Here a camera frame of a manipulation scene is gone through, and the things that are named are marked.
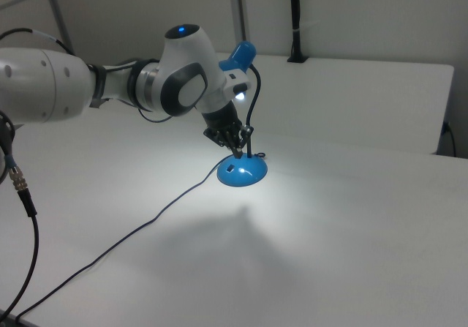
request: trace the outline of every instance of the white wall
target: white wall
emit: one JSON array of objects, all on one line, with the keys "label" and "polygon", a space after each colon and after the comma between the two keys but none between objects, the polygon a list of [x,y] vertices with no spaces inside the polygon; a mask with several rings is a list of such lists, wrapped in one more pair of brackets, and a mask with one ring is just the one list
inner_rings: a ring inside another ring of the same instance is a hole
[{"label": "white wall", "polygon": [[[37,29],[60,38],[48,0],[0,0],[0,33],[16,27]],[[0,48],[14,46],[61,50],[57,44],[25,33],[12,34],[0,42]]]},{"label": "white wall", "polygon": [[202,26],[217,51],[235,46],[230,0],[58,0],[76,53],[112,64],[159,58],[165,32],[181,23]]},{"label": "white wall", "polygon": [[[290,0],[246,0],[246,13],[260,53],[289,55]],[[301,32],[310,56],[454,66],[447,120],[468,157],[468,0],[301,0],[301,22],[313,23]]]}]

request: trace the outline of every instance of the blue lamp head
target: blue lamp head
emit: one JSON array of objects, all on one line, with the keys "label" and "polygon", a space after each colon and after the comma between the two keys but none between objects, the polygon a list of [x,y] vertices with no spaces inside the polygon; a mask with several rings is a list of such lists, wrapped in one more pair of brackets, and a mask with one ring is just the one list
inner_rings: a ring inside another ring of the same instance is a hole
[{"label": "blue lamp head", "polygon": [[251,42],[240,42],[227,60],[219,62],[219,68],[223,71],[241,69],[247,72],[256,55],[257,49]]}]

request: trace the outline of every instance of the white table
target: white table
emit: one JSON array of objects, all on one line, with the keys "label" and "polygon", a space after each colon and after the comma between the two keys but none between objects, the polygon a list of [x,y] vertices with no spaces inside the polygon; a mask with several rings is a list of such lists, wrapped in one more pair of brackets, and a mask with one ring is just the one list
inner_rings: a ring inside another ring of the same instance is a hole
[{"label": "white table", "polygon": [[438,64],[257,56],[257,131],[432,154],[453,67]]},{"label": "white table", "polygon": [[[90,110],[18,131],[39,212],[18,314],[226,154],[203,122]],[[38,326],[464,326],[468,162],[254,133],[258,184],[213,175],[26,316]],[[32,226],[0,187],[0,307],[26,275]]]}]

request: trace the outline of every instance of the blue lamp base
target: blue lamp base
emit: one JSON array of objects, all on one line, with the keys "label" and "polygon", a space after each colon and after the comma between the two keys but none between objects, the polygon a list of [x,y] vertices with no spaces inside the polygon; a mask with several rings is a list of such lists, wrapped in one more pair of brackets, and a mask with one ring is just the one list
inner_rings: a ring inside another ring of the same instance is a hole
[{"label": "blue lamp base", "polygon": [[240,159],[234,156],[227,158],[218,167],[218,179],[231,187],[245,187],[257,183],[265,177],[268,171],[263,158],[256,155],[247,157],[243,154]]}]

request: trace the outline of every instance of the white robotic arm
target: white robotic arm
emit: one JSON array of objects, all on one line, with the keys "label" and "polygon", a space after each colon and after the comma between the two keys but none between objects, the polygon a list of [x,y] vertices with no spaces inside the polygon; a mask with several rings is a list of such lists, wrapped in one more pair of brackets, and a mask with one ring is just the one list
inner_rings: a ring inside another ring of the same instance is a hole
[{"label": "white robotic arm", "polygon": [[78,116],[93,99],[119,99],[170,116],[195,107],[208,126],[205,135],[240,157],[253,129],[242,126],[231,100],[250,88],[246,70],[255,54],[252,44],[242,42],[228,60],[218,62],[197,25],[170,29],[161,61],[120,67],[87,65],[50,50],[2,48],[0,110],[14,124],[28,124]]}]

